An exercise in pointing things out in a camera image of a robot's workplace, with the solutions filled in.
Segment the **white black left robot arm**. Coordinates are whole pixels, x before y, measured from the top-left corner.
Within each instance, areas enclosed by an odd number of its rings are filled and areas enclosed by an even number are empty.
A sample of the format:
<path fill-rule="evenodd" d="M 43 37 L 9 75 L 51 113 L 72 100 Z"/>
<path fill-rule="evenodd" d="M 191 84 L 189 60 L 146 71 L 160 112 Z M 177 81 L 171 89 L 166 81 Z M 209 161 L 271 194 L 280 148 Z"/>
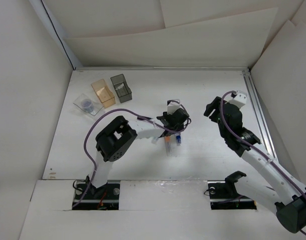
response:
<path fill-rule="evenodd" d="M 127 120 L 120 115 L 115 117 L 95 137 L 96 158 L 91 157 L 87 150 L 87 142 L 96 125 L 109 114 L 126 112 L 137 117 L 137 120 Z M 183 132 L 191 123 L 187 111 L 178 108 L 173 113 L 166 111 L 156 118 L 148 118 L 125 108 L 113 109 L 103 114 L 90 128 L 84 140 L 84 151 L 93 162 L 94 170 L 87 183 L 87 193 L 93 198 L 99 198 L 104 193 L 104 185 L 115 161 L 119 160 L 135 140 L 148 138 L 163 138 Z"/>

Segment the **clear bottle blue nozzle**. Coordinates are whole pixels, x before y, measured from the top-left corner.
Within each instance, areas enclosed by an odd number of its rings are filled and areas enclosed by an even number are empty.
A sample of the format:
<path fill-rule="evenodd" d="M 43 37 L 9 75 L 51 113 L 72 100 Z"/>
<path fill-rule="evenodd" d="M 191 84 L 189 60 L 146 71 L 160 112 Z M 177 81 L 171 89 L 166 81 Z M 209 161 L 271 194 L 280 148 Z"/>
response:
<path fill-rule="evenodd" d="M 181 143 L 182 143 L 181 135 L 180 135 L 180 134 L 177 134 L 177 135 L 175 136 L 175 139 L 176 139 L 176 144 L 177 144 L 178 146 L 180 146 Z"/>

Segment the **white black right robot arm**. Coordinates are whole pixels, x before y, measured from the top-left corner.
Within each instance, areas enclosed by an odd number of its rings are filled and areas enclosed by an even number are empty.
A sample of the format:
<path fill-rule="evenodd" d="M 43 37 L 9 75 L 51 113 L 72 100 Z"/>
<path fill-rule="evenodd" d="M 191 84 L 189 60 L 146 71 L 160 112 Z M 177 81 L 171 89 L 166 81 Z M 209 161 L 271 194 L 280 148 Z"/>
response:
<path fill-rule="evenodd" d="M 232 99 L 217 96 L 206 106 L 204 116 L 217 123 L 226 145 L 250 164 L 270 186 L 253 181 L 236 171 L 227 176 L 218 188 L 228 202 L 240 196 L 252 199 L 270 210 L 289 232 L 301 232 L 306 227 L 306 185 L 284 169 L 276 158 L 265 151 L 260 139 L 243 127 L 241 108 L 246 95 L 228 92 Z"/>

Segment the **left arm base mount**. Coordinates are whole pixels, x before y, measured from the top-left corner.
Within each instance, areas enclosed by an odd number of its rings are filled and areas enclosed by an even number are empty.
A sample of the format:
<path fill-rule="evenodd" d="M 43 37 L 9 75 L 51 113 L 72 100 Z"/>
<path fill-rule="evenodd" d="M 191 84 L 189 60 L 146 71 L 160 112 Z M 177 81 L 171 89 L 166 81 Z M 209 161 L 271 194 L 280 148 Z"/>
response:
<path fill-rule="evenodd" d="M 72 210 L 115 211 L 119 209 L 119 181 L 108 182 L 98 189 L 95 189 L 91 186 L 85 194 L 84 198 L 77 206 L 75 206 L 75 204 L 81 199 L 81 196 L 86 190 L 86 187 L 87 183 L 84 181 L 76 180 L 73 182 L 73 189 L 75 190 L 75 192 L 72 203 Z"/>

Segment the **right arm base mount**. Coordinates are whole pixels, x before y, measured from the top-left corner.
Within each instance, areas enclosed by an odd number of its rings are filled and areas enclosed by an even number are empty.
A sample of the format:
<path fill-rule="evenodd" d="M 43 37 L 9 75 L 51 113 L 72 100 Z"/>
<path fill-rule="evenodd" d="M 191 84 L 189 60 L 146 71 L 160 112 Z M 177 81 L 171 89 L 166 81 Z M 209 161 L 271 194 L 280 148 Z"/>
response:
<path fill-rule="evenodd" d="M 246 174 L 236 171 L 224 180 L 209 180 L 204 195 L 209 197 L 212 210 L 257 210 L 255 201 L 240 195 L 235 183 Z"/>

